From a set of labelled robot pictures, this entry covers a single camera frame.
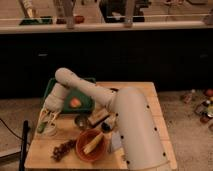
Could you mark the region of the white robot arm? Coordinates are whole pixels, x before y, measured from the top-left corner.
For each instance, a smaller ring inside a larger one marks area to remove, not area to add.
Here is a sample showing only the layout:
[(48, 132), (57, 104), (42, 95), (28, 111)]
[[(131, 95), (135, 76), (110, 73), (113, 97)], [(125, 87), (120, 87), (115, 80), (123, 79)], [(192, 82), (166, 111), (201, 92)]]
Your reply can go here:
[(113, 91), (78, 77), (67, 68), (55, 72), (56, 86), (44, 101), (53, 122), (68, 93), (76, 88), (117, 115), (117, 125), (130, 171), (172, 171), (144, 94), (136, 87)]

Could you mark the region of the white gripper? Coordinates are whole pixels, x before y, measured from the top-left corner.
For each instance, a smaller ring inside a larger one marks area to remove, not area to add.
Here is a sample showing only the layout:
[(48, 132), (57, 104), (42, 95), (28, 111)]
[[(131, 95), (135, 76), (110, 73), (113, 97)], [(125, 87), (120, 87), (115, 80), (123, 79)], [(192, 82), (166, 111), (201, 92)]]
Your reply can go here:
[(44, 108), (40, 112), (39, 124), (42, 122), (47, 122), (48, 110), (54, 112), (51, 113), (52, 118), (48, 122), (48, 126), (50, 126), (57, 119), (57, 117), (59, 116), (60, 112), (63, 109), (65, 99), (68, 96), (69, 92), (70, 92), (69, 88), (64, 87), (59, 83), (56, 83), (53, 86), (52, 91), (44, 101), (43, 105)]

